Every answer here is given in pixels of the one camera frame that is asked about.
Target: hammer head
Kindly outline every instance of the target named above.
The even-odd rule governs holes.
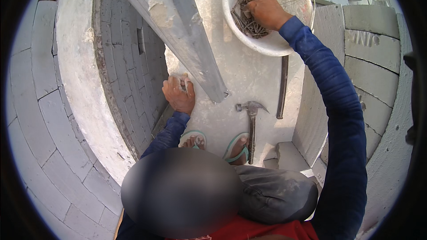
[[[236,104],[236,110],[238,112],[242,111],[243,109],[247,109],[249,115],[256,115],[258,113],[258,109],[263,109],[269,113],[268,110],[257,101],[248,101],[244,104]]]

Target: red shirt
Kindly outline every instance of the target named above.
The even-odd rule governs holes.
[[[295,240],[318,240],[310,222],[293,221],[285,224],[265,225],[247,220],[239,215],[218,231],[188,240],[248,240],[254,237],[280,234]]]

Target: foot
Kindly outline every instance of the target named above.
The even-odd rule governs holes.
[[[205,141],[203,140],[203,136],[201,135],[191,135],[189,138],[187,138],[187,141],[182,144],[182,147],[194,147],[195,144],[201,149],[205,150]]]
[[[232,148],[232,153],[230,154],[230,158],[234,158],[237,155],[240,154],[240,152],[242,152],[243,147],[245,147],[246,142],[248,141],[248,139],[246,137],[241,137],[236,144],[234,144],[234,147]],[[246,163],[246,161],[248,160],[248,158],[246,157],[246,154],[243,153],[240,158],[236,159],[233,162],[230,162],[230,165],[244,165]]]

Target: hand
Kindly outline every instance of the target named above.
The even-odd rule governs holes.
[[[193,83],[188,77],[169,76],[168,80],[163,81],[161,90],[174,110],[191,115],[195,104],[195,94]]]
[[[247,0],[243,11],[250,11],[254,20],[262,27],[279,31],[293,15],[285,12],[277,0]]]

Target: green flip-flop strap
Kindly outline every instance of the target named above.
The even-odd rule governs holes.
[[[246,155],[246,161],[248,161],[248,159],[249,159],[249,150],[248,150],[248,148],[246,147],[246,145],[243,147],[242,152],[240,152],[240,153],[239,153],[237,156],[235,156],[234,158],[227,158],[227,159],[226,159],[226,162],[231,163],[231,162],[233,162],[233,161],[237,160],[238,158],[240,158],[243,154],[245,154],[245,155]]]

